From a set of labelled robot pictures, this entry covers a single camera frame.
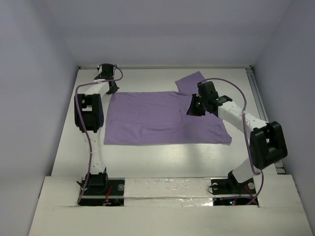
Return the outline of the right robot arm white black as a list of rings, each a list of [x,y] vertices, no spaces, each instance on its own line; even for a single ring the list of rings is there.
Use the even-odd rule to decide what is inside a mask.
[[[187,115],[215,115],[242,131],[248,158],[228,173],[227,178],[211,180],[211,194],[240,194],[254,176],[287,157],[287,147],[282,126],[274,121],[268,123],[246,112],[246,105],[239,107],[230,97],[220,96],[213,79],[197,84],[198,92],[192,95]]]

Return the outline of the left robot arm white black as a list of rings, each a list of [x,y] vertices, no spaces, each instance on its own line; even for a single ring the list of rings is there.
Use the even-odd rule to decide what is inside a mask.
[[[75,89],[74,122],[83,135],[89,156],[87,174],[79,185],[83,191],[93,189],[104,194],[108,191],[109,182],[100,140],[104,125],[102,97],[118,91],[114,76],[120,69],[107,63],[98,65],[96,69],[98,74],[92,82],[78,85]]]

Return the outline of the purple t shirt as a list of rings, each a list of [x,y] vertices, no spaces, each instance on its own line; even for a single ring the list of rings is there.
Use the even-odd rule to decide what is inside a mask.
[[[188,116],[192,94],[204,76],[195,72],[175,82],[177,91],[118,92],[111,96],[106,145],[225,144],[232,142],[222,119]]]

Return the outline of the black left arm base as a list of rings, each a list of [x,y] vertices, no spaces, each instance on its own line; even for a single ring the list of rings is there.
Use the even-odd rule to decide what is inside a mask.
[[[109,179],[108,188],[87,185],[78,205],[87,207],[124,206],[125,179]]]

